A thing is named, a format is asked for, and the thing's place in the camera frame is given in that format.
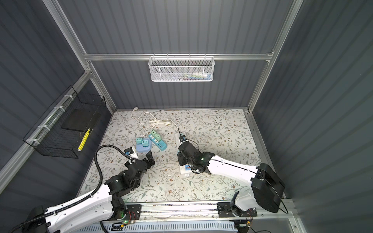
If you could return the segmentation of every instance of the blue power strip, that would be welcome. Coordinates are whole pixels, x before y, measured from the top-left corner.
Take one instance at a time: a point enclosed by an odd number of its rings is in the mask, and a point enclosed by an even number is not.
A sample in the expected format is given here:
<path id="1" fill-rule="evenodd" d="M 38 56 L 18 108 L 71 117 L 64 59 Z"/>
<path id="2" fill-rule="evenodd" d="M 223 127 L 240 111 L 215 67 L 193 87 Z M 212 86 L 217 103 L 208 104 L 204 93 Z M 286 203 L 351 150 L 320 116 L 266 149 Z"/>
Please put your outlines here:
<path id="1" fill-rule="evenodd" d="M 157 139 L 155 139 L 155 137 L 151 134 L 149 134 L 149 138 L 150 140 L 157 145 L 157 147 L 161 150 L 161 151 L 164 151 L 166 148 L 167 148 L 167 145 L 166 143 L 163 141 L 163 140 L 160 140 L 158 141 Z"/>
<path id="2" fill-rule="evenodd" d="M 142 144 L 136 145 L 136 151 L 141 153 L 146 153 L 151 150 L 151 140 L 149 138 L 144 138 L 143 140 L 147 140 L 149 142 L 149 145 L 147 147 L 144 147 Z"/>

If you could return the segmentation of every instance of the gray corrugated wall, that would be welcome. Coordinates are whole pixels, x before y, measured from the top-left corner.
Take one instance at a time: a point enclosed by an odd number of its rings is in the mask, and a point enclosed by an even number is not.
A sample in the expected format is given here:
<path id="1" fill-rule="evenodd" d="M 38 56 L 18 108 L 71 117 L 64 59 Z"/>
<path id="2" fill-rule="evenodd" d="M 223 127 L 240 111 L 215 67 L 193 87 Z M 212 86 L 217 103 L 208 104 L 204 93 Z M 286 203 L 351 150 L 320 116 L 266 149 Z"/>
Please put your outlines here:
<path id="1" fill-rule="evenodd" d="M 0 169 L 83 68 L 41 0 L 0 1 Z"/>
<path id="2" fill-rule="evenodd" d="M 265 63 L 216 61 L 212 82 L 153 82 L 148 62 L 93 62 L 118 109 L 247 107 Z"/>
<path id="3" fill-rule="evenodd" d="M 373 1 L 305 1 L 254 109 L 307 231 L 372 232 Z"/>
<path id="4" fill-rule="evenodd" d="M 291 0 L 60 1 L 87 53 L 269 53 Z M 155 83 L 147 62 L 93 62 L 118 109 L 245 107 L 264 61 L 217 61 L 212 82 Z"/>
<path id="5" fill-rule="evenodd" d="M 0 169 L 23 144 L 28 130 L 56 98 L 83 74 L 74 53 L 41 0 L 0 0 Z M 84 92 L 94 92 L 88 82 Z M 34 152 L 0 194 L 0 232 L 24 221 L 37 205 L 51 206 L 75 197 L 110 112 L 79 159 Z"/>
<path id="6" fill-rule="evenodd" d="M 291 2 L 59 1 L 87 53 L 267 53 Z"/>
<path id="7" fill-rule="evenodd" d="M 91 81 L 81 92 L 98 94 Z M 23 222 L 38 205 L 47 208 L 75 198 L 110 118 L 105 108 L 78 159 L 42 156 L 38 152 L 30 156 L 0 195 L 0 232 L 8 232 Z"/>

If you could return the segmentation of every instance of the white mesh basket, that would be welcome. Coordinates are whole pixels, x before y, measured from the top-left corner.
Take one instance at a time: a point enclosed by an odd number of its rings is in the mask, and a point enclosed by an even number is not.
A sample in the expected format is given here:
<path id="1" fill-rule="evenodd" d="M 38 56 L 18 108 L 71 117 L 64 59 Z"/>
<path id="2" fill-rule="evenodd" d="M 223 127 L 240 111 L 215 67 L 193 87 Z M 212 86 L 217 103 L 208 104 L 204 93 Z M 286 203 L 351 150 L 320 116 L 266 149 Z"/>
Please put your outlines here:
<path id="1" fill-rule="evenodd" d="M 154 82 L 211 82 L 214 58 L 204 60 L 149 59 L 151 80 Z"/>

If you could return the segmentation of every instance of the mounting plate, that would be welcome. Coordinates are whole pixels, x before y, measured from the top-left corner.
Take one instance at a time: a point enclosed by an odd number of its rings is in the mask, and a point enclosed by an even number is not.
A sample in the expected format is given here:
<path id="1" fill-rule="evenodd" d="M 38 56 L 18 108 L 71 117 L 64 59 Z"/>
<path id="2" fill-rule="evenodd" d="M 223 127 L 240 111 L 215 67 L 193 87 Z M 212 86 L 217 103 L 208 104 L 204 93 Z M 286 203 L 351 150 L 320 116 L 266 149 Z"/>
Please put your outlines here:
<path id="1" fill-rule="evenodd" d="M 229 206 L 229 202 L 218 202 L 217 203 L 217 211 L 219 214 L 219 218 L 232 218 L 236 217 L 231 212 L 231 207 Z M 256 208 L 251 208 L 248 210 L 248 213 L 244 213 L 242 217 L 256 217 L 258 216 L 258 213 L 256 211 Z"/>
<path id="2" fill-rule="evenodd" d="M 127 211 L 131 211 L 131 212 L 134 212 L 135 213 L 135 219 L 134 219 L 134 214 L 131 213 L 131 221 L 132 220 L 139 220 L 140 219 L 140 214 L 141 214 L 141 205 L 126 205 L 127 206 Z M 112 221 L 112 220 L 116 220 L 117 217 L 114 216 L 112 218 L 109 218 L 107 221 Z M 127 216 L 123 219 L 123 220 L 129 220 L 129 214 L 127 214 Z"/>

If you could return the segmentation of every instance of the floral tablecloth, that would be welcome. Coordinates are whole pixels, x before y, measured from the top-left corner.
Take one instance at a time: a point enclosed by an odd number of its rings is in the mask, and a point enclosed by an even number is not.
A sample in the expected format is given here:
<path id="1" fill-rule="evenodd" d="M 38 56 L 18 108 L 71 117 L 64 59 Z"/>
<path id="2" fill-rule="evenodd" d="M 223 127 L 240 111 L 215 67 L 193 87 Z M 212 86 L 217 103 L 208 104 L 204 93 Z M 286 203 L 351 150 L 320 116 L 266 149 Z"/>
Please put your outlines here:
<path id="1" fill-rule="evenodd" d="M 133 113 L 138 118 L 143 111 Z M 158 119 L 173 119 L 180 131 L 195 141 L 201 152 L 213 152 L 225 159 L 247 164 L 258 165 L 260 159 L 253 137 L 248 127 L 243 110 L 169 110 L 151 111 Z M 133 120 L 131 112 L 115 112 L 104 135 L 102 144 L 112 144 L 121 149 L 135 145 L 135 138 L 142 134 L 142 122 L 148 125 L 151 118 L 146 114 L 140 120 Z M 189 177 L 180 175 L 177 160 L 176 126 L 154 128 L 167 149 L 160 151 L 152 145 L 152 153 L 156 164 L 144 174 L 140 187 L 123 196 L 125 202 L 167 202 L 167 201 L 206 201 L 231 199 L 236 191 L 248 187 L 235 180 L 220 176 L 191 174 Z M 145 158 L 145 153 L 138 153 L 139 158 Z M 98 162 L 103 172 L 104 180 L 127 170 L 127 161 L 119 152 L 112 148 L 102 148 L 98 153 Z M 98 184 L 98 172 L 92 164 L 82 185 L 79 195 L 93 190 Z"/>

